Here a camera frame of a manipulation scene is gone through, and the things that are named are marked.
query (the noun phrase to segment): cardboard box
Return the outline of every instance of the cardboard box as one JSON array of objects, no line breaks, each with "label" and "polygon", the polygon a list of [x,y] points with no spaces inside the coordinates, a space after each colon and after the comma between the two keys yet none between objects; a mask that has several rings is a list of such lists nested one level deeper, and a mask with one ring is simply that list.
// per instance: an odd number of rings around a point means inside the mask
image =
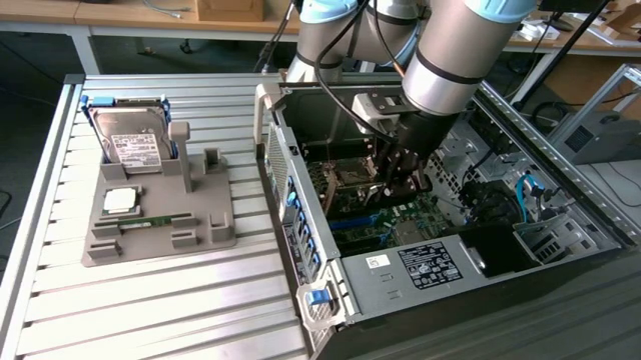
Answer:
[{"label": "cardboard box", "polygon": [[265,0],[197,0],[198,19],[264,21]]},{"label": "cardboard box", "polygon": [[632,4],[624,12],[602,27],[603,33],[615,40],[639,41],[639,29],[634,28],[641,20],[641,4]]}]

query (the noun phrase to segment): slotted aluminum surface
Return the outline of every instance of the slotted aluminum surface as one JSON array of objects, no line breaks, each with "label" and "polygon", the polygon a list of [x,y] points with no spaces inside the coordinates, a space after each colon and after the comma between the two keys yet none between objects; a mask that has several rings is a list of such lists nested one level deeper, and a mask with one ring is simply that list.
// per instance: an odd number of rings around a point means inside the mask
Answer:
[{"label": "slotted aluminum surface", "polygon": [[[83,236],[99,177],[99,142],[77,112],[31,293],[3,359],[308,359],[253,141],[256,86],[276,75],[91,76],[85,95],[158,97],[192,126],[189,151],[220,147],[230,164],[238,245],[85,268]],[[71,109],[78,109],[77,102]]]}]

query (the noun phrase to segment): white sticker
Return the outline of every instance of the white sticker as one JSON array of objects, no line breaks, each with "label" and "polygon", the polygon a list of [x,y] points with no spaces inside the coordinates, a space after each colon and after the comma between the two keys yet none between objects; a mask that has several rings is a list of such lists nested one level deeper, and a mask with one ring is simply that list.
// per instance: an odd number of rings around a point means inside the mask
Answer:
[{"label": "white sticker", "polygon": [[151,227],[151,223],[131,223],[130,225],[121,225],[121,230],[141,229],[143,227]]},{"label": "white sticker", "polygon": [[160,167],[161,154],[153,133],[111,135],[118,159],[123,167]]},{"label": "white sticker", "polygon": [[391,265],[391,258],[388,255],[368,257],[365,260],[368,261],[368,266],[371,266],[371,269]]}]

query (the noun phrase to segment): blue ram slot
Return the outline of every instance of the blue ram slot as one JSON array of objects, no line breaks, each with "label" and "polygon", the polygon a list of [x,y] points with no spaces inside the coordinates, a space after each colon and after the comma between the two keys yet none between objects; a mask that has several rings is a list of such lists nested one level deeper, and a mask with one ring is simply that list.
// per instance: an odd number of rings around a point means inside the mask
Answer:
[{"label": "blue ram slot", "polygon": [[375,225],[377,220],[380,219],[380,215],[372,215],[365,217],[357,217],[356,219],[344,220],[344,221],[333,221],[330,222],[330,229],[332,230],[345,230],[352,229],[353,227],[366,227]]}]

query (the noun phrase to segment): motherboard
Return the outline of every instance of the motherboard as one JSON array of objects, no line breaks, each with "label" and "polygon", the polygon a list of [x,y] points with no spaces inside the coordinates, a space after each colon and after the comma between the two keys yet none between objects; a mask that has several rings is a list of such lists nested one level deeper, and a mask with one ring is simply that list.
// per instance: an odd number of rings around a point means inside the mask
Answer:
[{"label": "motherboard", "polygon": [[313,162],[308,169],[345,257],[436,239],[453,227],[428,193],[389,208],[368,206],[368,193],[380,183],[365,157]]}]

